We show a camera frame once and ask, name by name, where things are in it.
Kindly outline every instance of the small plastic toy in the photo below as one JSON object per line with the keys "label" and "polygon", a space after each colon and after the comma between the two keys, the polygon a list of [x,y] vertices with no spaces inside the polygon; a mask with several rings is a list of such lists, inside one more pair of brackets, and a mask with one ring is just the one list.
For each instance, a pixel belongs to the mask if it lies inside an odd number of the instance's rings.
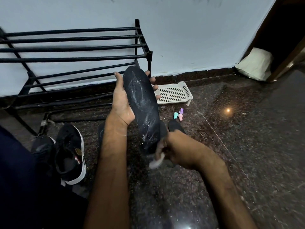
{"label": "small plastic toy", "polygon": [[174,119],[177,119],[177,116],[178,116],[178,115],[179,115],[179,114],[178,114],[177,112],[174,112],[174,113],[173,113],[173,118],[174,118]]}
{"label": "small plastic toy", "polygon": [[182,116],[183,116],[182,114],[178,115],[180,121],[182,121]]}

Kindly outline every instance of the plastic tray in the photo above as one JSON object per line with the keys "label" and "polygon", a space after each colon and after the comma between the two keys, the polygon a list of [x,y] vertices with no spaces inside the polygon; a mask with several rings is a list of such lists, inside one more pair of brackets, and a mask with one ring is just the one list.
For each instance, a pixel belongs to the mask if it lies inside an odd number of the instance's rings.
{"label": "plastic tray", "polygon": [[155,91],[155,95],[161,95],[161,98],[157,101],[158,104],[187,102],[186,105],[189,106],[191,100],[193,99],[193,96],[185,82],[158,86],[158,90]]}

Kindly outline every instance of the floor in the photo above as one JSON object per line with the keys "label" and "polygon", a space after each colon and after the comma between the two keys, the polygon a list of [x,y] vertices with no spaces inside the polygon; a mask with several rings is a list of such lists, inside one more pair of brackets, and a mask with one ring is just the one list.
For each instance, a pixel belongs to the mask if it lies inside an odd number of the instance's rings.
{"label": "floor", "polygon": [[[194,96],[159,107],[166,123],[184,108],[182,126],[221,156],[241,199],[259,228],[305,228],[305,75],[293,70],[272,84],[239,75],[188,81]],[[105,116],[109,108],[58,117]],[[38,129],[42,113],[24,113]],[[0,124],[30,149],[33,137],[0,113]],[[97,166],[99,122],[74,124],[85,141],[88,175],[79,187],[89,194]],[[61,124],[51,125],[56,137]],[[200,175],[180,166],[149,170],[138,151],[137,126],[128,129],[128,179],[132,228],[218,228]]]}

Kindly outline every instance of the shoe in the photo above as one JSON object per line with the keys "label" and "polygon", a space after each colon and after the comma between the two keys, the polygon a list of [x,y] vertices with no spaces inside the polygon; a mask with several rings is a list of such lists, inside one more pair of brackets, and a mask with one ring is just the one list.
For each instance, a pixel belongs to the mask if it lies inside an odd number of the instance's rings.
{"label": "shoe", "polygon": [[55,140],[49,136],[43,135],[35,139],[31,153],[36,159],[37,170],[50,178],[59,181],[59,175],[55,172]]}
{"label": "shoe", "polygon": [[84,179],[84,139],[78,129],[65,124],[58,132],[55,147],[55,167],[61,179],[68,185],[74,185]]}

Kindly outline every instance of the person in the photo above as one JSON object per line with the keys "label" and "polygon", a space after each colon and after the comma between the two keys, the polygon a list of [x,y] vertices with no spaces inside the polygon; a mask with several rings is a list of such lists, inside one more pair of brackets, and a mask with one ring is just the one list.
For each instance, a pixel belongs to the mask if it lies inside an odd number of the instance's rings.
{"label": "person", "polygon": [[[135,115],[128,104],[122,76],[117,72],[115,76],[112,110],[105,121],[102,148],[84,222],[86,229],[130,227],[126,136],[127,127]],[[225,162],[214,151],[179,130],[169,132],[161,139],[156,159],[162,151],[167,151],[166,157],[174,164],[200,173],[221,227],[257,228],[237,193]]]}

